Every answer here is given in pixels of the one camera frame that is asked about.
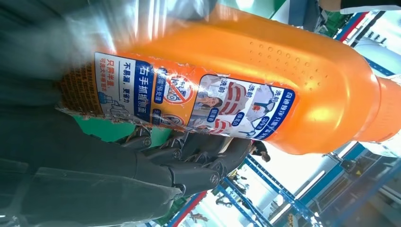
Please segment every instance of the blue metal frame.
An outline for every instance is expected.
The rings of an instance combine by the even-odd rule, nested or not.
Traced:
[[[256,217],[259,219],[259,222],[262,224],[262,226],[267,225],[269,227],[273,227],[272,224],[270,224],[269,220],[256,208],[254,205],[249,201],[248,198],[246,198],[238,189],[237,187],[227,178],[224,178],[224,182],[228,184],[230,188],[234,190],[234,192],[244,201],[246,204],[251,208],[252,213],[256,215]]]
[[[353,25],[355,22],[357,22],[360,17],[364,17],[364,13],[356,13],[351,19],[349,19],[348,23],[342,28],[342,31],[337,34],[335,37],[336,40],[340,40],[350,29],[353,29]],[[382,67],[381,65],[377,64],[376,62],[366,58],[367,63],[369,63],[370,67],[373,69],[381,72],[382,74],[386,76],[392,76],[395,75],[395,73],[391,72],[390,70]]]
[[[377,180],[374,177],[381,173],[387,163],[395,161],[394,166],[384,173]],[[334,201],[324,210],[321,217],[324,220],[332,221],[332,226],[340,226],[342,222],[347,220],[358,208],[360,208],[372,195],[389,181],[395,174],[401,171],[401,159],[391,157],[380,157],[373,165],[371,165],[359,178],[353,181],[347,189],[345,189]],[[355,198],[356,201],[346,206],[349,201]]]
[[[228,200],[238,209],[238,211],[251,223],[254,224],[254,226],[259,226],[256,221],[252,219],[251,216],[249,216],[248,213],[242,207],[235,201],[235,199],[228,193],[221,185],[217,186],[217,189],[224,194],[228,198]]]
[[[283,196],[283,198],[289,202],[303,218],[308,220],[313,226],[318,226],[318,222],[321,222],[320,218],[315,217],[314,213],[303,203],[301,203],[295,196],[287,190],[282,184],[278,182],[261,164],[259,164],[251,155],[245,159],[245,163],[259,176],[261,177],[268,186],[270,186],[275,192]]]
[[[393,72],[391,72],[390,70],[388,70],[388,69],[386,69],[386,68],[380,66],[380,65],[377,64],[376,62],[374,62],[374,61],[372,61],[372,60],[370,60],[370,59],[368,59],[368,58],[365,58],[365,59],[366,59],[367,63],[369,63],[370,67],[372,67],[373,69],[375,69],[375,70],[381,72],[382,74],[384,74],[384,75],[386,75],[386,76],[388,76],[388,77],[389,77],[389,76],[392,76],[392,75],[395,75],[395,73],[393,73]]]

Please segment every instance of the person in background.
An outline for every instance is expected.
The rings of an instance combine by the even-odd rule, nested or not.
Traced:
[[[401,0],[319,0],[322,9],[341,14],[401,10]]]
[[[261,156],[265,162],[270,161],[270,156],[267,154],[266,146],[263,144],[262,141],[255,140],[251,146],[249,154]]]

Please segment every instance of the bottle label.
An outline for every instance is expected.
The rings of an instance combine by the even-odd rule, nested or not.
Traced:
[[[136,54],[94,53],[61,82],[63,106],[84,115],[265,140],[296,100],[290,87]]]
[[[187,128],[264,140],[281,125],[294,100],[291,89],[204,75]]]

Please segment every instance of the orange plastic bottle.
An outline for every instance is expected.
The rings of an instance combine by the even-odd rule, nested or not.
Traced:
[[[71,102],[74,88],[68,84],[74,83],[73,73],[63,83],[63,105],[128,121],[135,112],[143,123],[266,140],[290,154],[329,153],[350,140],[382,141],[401,129],[401,87],[376,77],[350,47],[220,5],[206,19],[185,22],[185,29],[168,32],[155,30],[155,26],[180,27],[182,22],[156,18],[147,28],[139,23],[142,38],[135,45],[116,39],[113,50],[99,47],[94,63],[81,69],[87,76],[88,99]],[[150,32],[141,33],[141,29]],[[119,88],[108,82],[107,64],[111,62],[118,71],[119,80],[114,82]],[[121,86],[128,86],[123,66],[128,69],[125,66],[130,63],[137,71],[136,85],[129,91]],[[149,72],[146,84],[152,91],[145,97],[144,88],[138,87],[144,78],[139,76]],[[91,89],[93,84],[97,84],[95,89]],[[119,98],[113,100],[110,91]],[[96,93],[100,103],[96,103]],[[135,104],[131,106],[131,99],[125,98],[132,98],[133,93]],[[77,109],[89,100],[93,103],[88,108]],[[148,110],[140,109],[141,105]],[[202,111],[207,113],[204,123],[199,123],[203,120],[195,119],[194,113]],[[278,124],[273,123],[278,117]],[[246,128],[245,118],[253,130],[240,129]]]

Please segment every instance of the blue label stripe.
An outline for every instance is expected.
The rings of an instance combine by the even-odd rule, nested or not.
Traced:
[[[283,123],[288,112],[291,110],[291,106],[294,103],[294,100],[295,100],[295,92],[290,89],[284,89],[283,96],[279,102],[279,105],[274,115],[267,123],[267,125],[264,127],[264,129],[254,138],[257,140],[265,140],[271,134],[273,134],[274,131],[277,130],[277,128],[279,128],[279,126]]]
[[[153,94],[154,71],[151,64],[136,60],[134,76],[135,116],[150,122],[150,108]]]
[[[259,124],[256,126],[256,130],[262,130],[263,127],[267,124],[267,122],[270,120],[270,118],[268,116],[264,116],[261,119],[261,122],[259,122]]]
[[[243,112],[237,113],[237,115],[235,116],[235,118],[234,118],[233,122],[231,123],[231,125],[234,126],[234,127],[238,126],[241,123],[241,121],[244,118],[244,116],[245,116],[245,114]]]
[[[207,118],[207,122],[214,122],[216,120],[216,117],[218,116],[218,108],[212,108],[210,110],[209,116]]]
[[[163,103],[164,90],[166,88],[167,70],[160,68],[157,70],[155,97],[153,101],[157,104]]]

